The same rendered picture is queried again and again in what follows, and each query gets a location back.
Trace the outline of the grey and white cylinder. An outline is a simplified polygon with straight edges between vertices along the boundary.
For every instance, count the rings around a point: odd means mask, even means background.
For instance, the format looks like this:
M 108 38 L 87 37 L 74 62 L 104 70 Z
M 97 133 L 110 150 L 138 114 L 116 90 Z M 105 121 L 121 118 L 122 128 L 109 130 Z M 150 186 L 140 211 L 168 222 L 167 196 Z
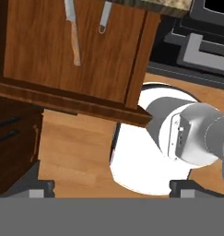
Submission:
M 224 180 L 224 113 L 190 100 L 163 97 L 147 106 L 152 115 L 147 132 L 160 151 L 196 167 L 222 160 Z

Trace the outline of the dark brown drawer cabinet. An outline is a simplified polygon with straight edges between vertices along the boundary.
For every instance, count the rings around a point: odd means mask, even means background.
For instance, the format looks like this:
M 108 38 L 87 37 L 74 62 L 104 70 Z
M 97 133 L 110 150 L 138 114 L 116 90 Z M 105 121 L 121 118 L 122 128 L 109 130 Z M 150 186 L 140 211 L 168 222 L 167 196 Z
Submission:
M 21 121 L 14 127 L 0 128 L 0 137 L 18 130 L 20 133 L 0 143 L 0 195 L 7 191 L 38 160 L 37 154 L 30 162 L 33 153 L 35 132 L 33 125 L 40 128 L 43 109 L 29 103 L 0 97 L 0 122 L 11 117 L 20 117 Z

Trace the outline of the brown wooden cabinet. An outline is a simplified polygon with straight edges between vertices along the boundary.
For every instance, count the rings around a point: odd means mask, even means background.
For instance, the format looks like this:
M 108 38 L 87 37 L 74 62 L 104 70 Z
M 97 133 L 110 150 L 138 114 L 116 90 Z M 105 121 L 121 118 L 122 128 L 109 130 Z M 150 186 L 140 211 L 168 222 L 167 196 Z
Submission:
M 81 66 L 74 65 L 65 0 L 0 0 L 0 96 L 62 112 L 145 126 L 138 105 L 160 15 L 74 0 Z

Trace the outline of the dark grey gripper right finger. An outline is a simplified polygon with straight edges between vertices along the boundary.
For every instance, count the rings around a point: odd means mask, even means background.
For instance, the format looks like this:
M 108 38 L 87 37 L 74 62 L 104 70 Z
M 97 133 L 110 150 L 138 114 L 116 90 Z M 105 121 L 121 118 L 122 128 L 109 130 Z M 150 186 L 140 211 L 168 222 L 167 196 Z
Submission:
M 192 180 L 171 180 L 169 197 L 175 198 L 224 198 L 223 194 L 207 190 Z

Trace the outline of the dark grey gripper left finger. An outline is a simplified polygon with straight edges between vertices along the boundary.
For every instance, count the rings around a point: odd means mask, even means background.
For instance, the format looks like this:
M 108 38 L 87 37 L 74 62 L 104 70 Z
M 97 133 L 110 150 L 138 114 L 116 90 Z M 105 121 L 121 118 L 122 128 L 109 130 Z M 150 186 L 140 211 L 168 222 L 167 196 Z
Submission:
M 40 162 L 36 163 L 21 176 L 0 198 L 47 198 L 55 197 L 54 180 L 39 180 Z

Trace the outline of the black and grey appliance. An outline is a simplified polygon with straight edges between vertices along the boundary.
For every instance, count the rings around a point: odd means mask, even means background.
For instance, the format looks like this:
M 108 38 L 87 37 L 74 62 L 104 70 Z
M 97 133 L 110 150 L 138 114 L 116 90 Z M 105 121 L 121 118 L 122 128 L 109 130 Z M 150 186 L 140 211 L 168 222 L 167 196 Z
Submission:
M 183 16 L 161 16 L 147 71 L 224 89 L 224 0 L 191 0 Z

